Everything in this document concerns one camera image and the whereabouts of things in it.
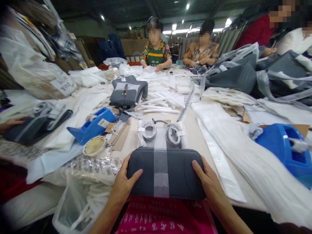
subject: floral shirt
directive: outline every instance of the floral shirt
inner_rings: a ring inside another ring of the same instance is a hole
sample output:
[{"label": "floral shirt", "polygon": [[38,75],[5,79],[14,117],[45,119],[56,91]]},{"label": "floral shirt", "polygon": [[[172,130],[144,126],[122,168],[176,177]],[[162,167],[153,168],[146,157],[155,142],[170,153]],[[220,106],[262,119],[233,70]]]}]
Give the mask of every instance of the floral shirt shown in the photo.
[{"label": "floral shirt", "polygon": [[219,51],[219,44],[212,42],[208,47],[206,47],[202,52],[199,50],[199,45],[197,43],[192,43],[188,47],[188,51],[185,53],[183,58],[187,58],[193,60],[194,62],[200,61],[204,58],[213,58],[218,61],[218,51]]},{"label": "floral shirt", "polygon": [[[146,43],[144,52],[142,54],[142,60],[144,60],[147,63],[147,59],[149,56],[149,50],[150,48],[154,49],[151,45],[149,45],[149,42]],[[163,39],[160,41],[160,46],[158,50],[163,51],[163,61],[166,62],[168,59],[171,59],[170,55],[170,49],[169,46],[163,41]]]}]

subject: small round container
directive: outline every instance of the small round container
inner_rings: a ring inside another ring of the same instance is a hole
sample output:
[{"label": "small round container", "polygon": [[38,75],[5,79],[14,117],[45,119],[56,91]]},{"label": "small round container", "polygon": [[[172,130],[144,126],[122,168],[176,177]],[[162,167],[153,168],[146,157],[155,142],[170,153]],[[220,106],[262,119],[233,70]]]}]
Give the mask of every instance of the small round container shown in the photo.
[{"label": "small round container", "polygon": [[84,155],[94,157],[102,153],[106,148],[106,139],[103,136],[96,136],[90,139],[83,147]]}]

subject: hand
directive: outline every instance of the hand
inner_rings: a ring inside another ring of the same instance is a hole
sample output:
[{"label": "hand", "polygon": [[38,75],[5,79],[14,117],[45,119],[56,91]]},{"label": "hand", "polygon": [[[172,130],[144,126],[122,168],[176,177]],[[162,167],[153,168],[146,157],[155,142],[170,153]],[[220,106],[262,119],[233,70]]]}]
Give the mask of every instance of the hand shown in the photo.
[{"label": "hand", "polygon": [[218,215],[224,215],[234,211],[230,201],[225,195],[219,179],[215,172],[211,169],[205,158],[202,156],[204,171],[199,164],[194,160],[192,162],[193,169],[201,179],[202,186],[207,196],[207,201],[212,211]]},{"label": "hand", "polygon": [[199,65],[205,65],[207,63],[207,59],[203,58],[202,60],[199,61]]},{"label": "hand", "polygon": [[270,55],[272,55],[273,53],[275,53],[277,51],[277,48],[265,48],[264,49],[264,53],[262,54],[262,57],[268,57]]},{"label": "hand", "polygon": [[131,189],[143,173],[143,170],[140,169],[135,172],[130,179],[127,179],[127,167],[131,154],[132,152],[124,159],[120,171],[116,176],[115,183],[109,198],[111,204],[117,204],[121,207],[126,203]]},{"label": "hand", "polygon": [[6,132],[7,130],[9,130],[10,128],[12,128],[15,125],[24,124],[25,121],[21,120],[23,118],[25,118],[25,116],[14,118],[14,119],[10,119],[10,120],[0,124],[0,133]]},{"label": "hand", "polygon": [[160,72],[162,68],[163,68],[163,66],[161,64],[158,64],[155,72]]},{"label": "hand", "polygon": [[195,67],[195,66],[196,66],[195,62],[192,61],[192,62],[190,63],[190,66],[191,66],[191,67]]}]

